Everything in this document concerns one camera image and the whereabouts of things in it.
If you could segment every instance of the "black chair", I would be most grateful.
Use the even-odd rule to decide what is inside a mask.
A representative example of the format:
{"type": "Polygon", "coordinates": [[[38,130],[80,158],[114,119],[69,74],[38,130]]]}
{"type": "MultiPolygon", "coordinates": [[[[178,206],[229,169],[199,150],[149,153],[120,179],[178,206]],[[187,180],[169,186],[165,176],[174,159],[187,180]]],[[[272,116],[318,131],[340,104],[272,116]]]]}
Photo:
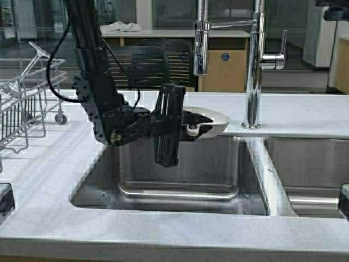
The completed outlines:
{"type": "MultiPolygon", "coordinates": [[[[170,82],[169,62],[163,49],[155,46],[122,46],[113,52],[127,74],[142,90],[158,90],[170,82]]],[[[108,54],[111,74],[118,89],[135,89],[137,86],[126,77],[112,55],[108,54]]]]}
{"type": "Polygon", "coordinates": [[[191,43],[184,39],[145,39],[143,46],[158,46],[165,50],[170,64],[171,82],[197,90],[197,78],[192,74],[193,54],[191,43]]]}

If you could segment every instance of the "sink basin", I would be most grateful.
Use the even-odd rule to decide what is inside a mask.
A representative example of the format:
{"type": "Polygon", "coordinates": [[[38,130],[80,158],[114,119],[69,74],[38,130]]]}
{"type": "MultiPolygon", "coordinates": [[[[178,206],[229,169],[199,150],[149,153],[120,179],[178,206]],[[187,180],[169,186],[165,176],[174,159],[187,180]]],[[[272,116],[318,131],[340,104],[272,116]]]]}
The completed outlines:
{"type": "Polygon", "coordinates": [[[349,140],[270,138],[265,144],[297,215],[343,218],[338,201],[349,183],[349,140]]]}
{"type": "Polygon", "coordinates": [[[107,148],[71,203],[93,209],[267,215],[244,139],[181,142],[179,164],[155,164],[153,140],[107,148]]]}

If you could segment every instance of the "double sink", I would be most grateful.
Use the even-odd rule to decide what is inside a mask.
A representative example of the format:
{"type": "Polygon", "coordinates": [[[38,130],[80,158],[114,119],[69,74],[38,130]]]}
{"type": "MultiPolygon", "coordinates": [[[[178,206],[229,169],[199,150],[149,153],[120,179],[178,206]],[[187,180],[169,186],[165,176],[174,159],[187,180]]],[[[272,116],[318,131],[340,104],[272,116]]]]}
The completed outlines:
{"type": "Polygon", "coordinates": [[[179,165],[152,140],[107,148],[77,188],[80,208],[344,218],[349,140],[219,136],[181,142],[179,165]]]}

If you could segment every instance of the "white plate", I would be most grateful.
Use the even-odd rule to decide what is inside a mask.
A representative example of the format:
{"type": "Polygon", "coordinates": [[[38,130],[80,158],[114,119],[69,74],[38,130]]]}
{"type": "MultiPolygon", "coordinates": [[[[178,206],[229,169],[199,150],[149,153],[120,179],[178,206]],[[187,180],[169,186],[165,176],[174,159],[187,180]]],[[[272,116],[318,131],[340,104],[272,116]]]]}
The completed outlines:
{"type": "Polygon", "coordinates": [[[201,137],[199,137],[199,139],[214,138],[215,136],[221,135],[230,123],[230,118],[228,116],[210,109],[198,108],[195,106],[184,106],[183,110],[197,113],[213,120],[213,123],[198,124],[196,129],[190,129],[187,127],[186,133],[188,135],[198,136],[201,126],[212,126],[212,129],[207,133],[204,133],[201,137]]]}

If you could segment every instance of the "pull-down faucet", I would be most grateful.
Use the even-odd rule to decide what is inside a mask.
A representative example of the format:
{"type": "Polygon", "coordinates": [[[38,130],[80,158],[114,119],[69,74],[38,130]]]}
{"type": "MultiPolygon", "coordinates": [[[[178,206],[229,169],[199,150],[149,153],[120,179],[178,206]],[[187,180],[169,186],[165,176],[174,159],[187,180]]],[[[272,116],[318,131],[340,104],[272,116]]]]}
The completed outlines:
{"type": "Polygon", "coordinates": [[[194,74],[196,76],[203,76],[207,73],[207,50],[209,31],[211,29],[252,26],[246,82],[245,119],[242,127],[257,129],[260,127],[258,113],[261,97],[262,70],[279,70],[284,68],[287,31],[284,31],[282,37],[280,53],[265,53],[266,0],[255,0],[252,20],[223,23],[209,22],[208,3],[209,0],[198,0],[197,21],[195,22],[194,74]]]}

